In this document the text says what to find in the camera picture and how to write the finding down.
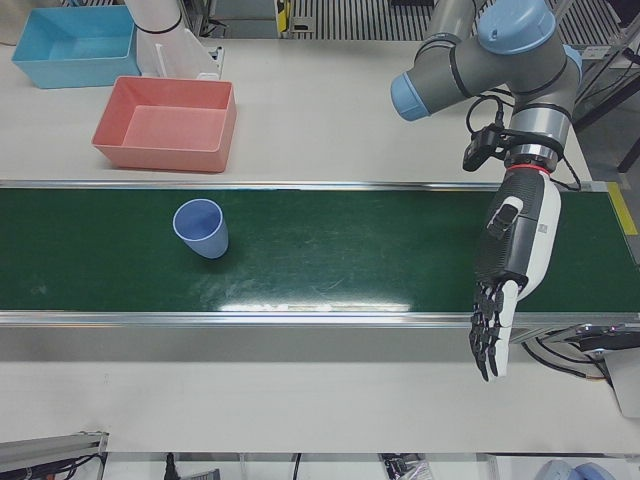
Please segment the robot hand black white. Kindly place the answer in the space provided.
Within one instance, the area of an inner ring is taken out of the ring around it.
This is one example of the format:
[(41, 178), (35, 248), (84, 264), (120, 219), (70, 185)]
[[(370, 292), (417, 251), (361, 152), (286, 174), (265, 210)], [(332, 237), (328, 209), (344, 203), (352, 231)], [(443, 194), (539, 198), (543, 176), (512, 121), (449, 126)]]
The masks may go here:
[(474, 266), (469, 345), (484, 380), (507, 374), (518, 303), (543, 281), (561, 212), (559, 190), (541, 167), (508, 168), (484, 222)]

